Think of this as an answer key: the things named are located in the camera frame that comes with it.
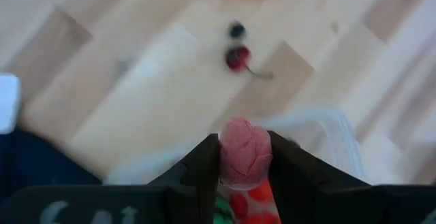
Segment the white object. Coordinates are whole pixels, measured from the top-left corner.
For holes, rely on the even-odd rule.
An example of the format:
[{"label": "white object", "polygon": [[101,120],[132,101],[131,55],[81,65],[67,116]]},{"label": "white object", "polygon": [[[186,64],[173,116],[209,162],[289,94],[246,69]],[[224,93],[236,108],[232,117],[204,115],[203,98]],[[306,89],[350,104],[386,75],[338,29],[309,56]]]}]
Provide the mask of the white object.
[{"label": "white object", "polygon": [[20,97],[20,80],[13,74],[0,74],[0,134],[14,130]]},{"label": "white object", "polygon": [[293,139],[318,159],[367,181],[353,129],[340,111],[316,109],[290,112],[252,124]]}]

